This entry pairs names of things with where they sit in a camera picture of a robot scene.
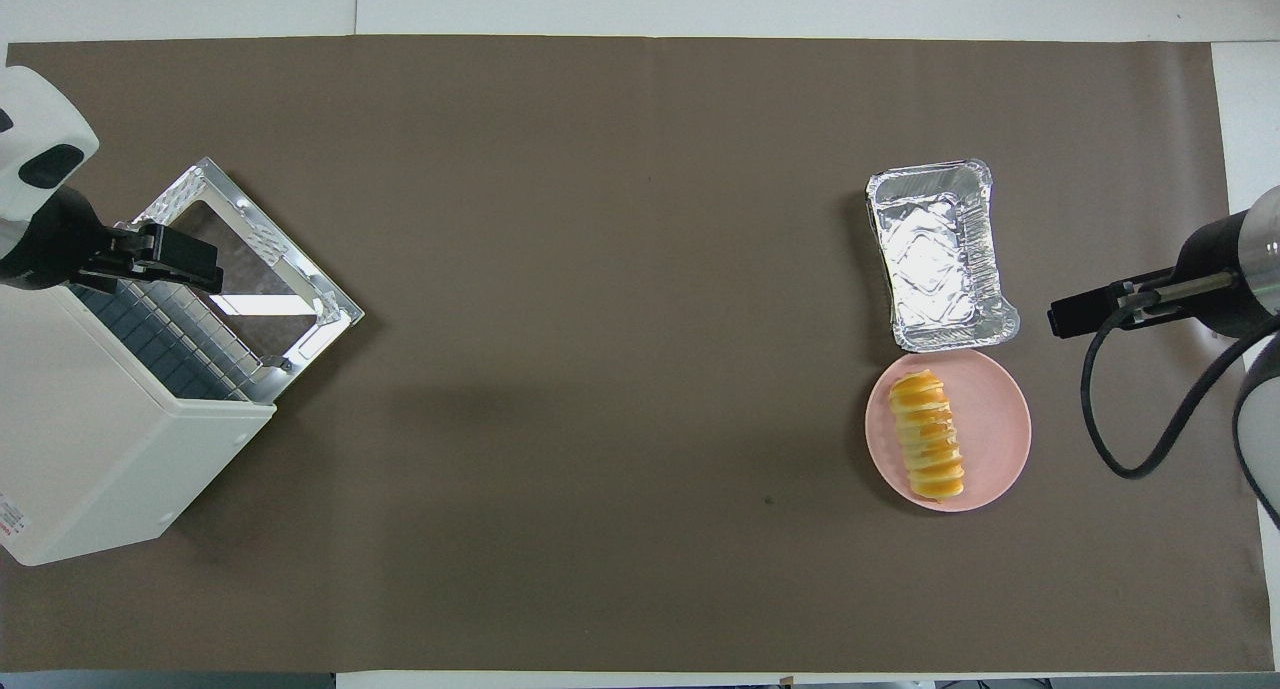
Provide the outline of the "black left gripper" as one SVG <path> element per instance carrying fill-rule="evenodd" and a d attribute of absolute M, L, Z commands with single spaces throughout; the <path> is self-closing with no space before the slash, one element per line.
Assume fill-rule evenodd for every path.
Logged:
<path fill-rule="evenodd" d="M 106 227 L 83 193 L 61 187 L 29 219 L 0 218 L 0 286 L 42 291 L 72 280 L 113 293 L 119 280 L 219 295 L 218 248 L 173 227 Z"/>

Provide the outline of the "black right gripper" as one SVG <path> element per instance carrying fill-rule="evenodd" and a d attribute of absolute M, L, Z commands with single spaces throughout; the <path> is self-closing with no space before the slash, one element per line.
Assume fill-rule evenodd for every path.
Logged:
<path fill-rule="evenodd" d="M 1220 273 L 1231 273 L 1234 283 L 1166 300 L 1142 312 L 1135 327 L 1194 319 L 1220 336 L 1242 338 L 1280 314 L 1280 214 L 1247 210 L 1202 227 L 1183 243 L 1176 263 L 1156 272 L 1140 289 L 1164 291 Z M 1134 284 L 1107 284 L 1056 300 L 1048 309 L 1050 330 L 1059 339 L 1094 334 L 1134 295 Z"/>

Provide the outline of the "aluminium foil baking tray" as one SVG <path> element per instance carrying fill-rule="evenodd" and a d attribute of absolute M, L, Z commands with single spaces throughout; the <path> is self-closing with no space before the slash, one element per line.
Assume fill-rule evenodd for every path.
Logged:
<path fill-rule="evenodd" d="M 1011 341 L 1021 316 L 1005 297 L 979 159 L 933 161 L 870 177 L 867 211 L 890 293 L 890 330 L 909 353 Z"/>

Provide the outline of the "golden ridged bread loaf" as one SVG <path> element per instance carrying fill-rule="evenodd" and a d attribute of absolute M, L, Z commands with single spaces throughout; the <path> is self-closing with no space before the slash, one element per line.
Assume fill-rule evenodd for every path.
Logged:
<path fill-rule="evenodd" d="M 890 388 L 890 411 L 908 485 L 931 502 L 965 490 L 965 466 L 945 383 L 931 370 L 909 373 Z"/>

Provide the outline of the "silver framed glass oven door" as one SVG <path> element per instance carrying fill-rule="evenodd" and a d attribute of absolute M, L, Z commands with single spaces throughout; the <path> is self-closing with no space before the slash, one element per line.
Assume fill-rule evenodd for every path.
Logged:
<path fill-rule="evenodd" d="M 236 373 L 298 374 L 364 318 L 362 309 L 211 159 L 175 179 L 129 229 L 161 224 L 218 251 L 219 292 L 160 286 L 174 316 Z"/>

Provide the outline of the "cream white toaster oven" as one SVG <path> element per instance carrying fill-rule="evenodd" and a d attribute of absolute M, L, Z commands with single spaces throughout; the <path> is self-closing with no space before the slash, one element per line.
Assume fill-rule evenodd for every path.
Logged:
<path fill-rule="evenodd" d="M 0 287 L 0 492 L 24 566 L 160 537 L 275 414 L 182 400 L 68 287 Z"/>

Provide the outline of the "pink round plate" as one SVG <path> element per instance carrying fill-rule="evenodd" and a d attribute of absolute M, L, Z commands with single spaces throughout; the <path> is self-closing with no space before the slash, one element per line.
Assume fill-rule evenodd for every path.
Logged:
<path fill-rule="evenodd" d="M 896 380 L 925 369 L 945 384 L 965 466 L 965 490 L 942 502 L 923 499 L 908 485 L 888 403 Z M 1018 383 L 996 361 L 974 350 L 908 355 L 892 362 L 873 385 L 864 424 L 868 453 L 884 482 L 904 499 L 941 514 L 963 514 L 993 503 L 1020 478 L 1030 452 L 1030 414 Z"/>

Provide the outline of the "brown table mat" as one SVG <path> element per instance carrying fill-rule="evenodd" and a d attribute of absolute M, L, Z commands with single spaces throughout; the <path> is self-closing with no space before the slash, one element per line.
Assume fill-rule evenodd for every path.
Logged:
<path fill-rule="evenodd" d="M 211 158 L 365 310 L 163 537 L 26 569 L 0 667 L 1229 672 L 1272 665 L 1239 373 L 1114 476 L 1053 300 L 1228 214 L 1210 47 L 836 38 L 15 45 L 110 222 Z M 1030 457 L 877 473 L 864 188 L 979 159 Z"/>

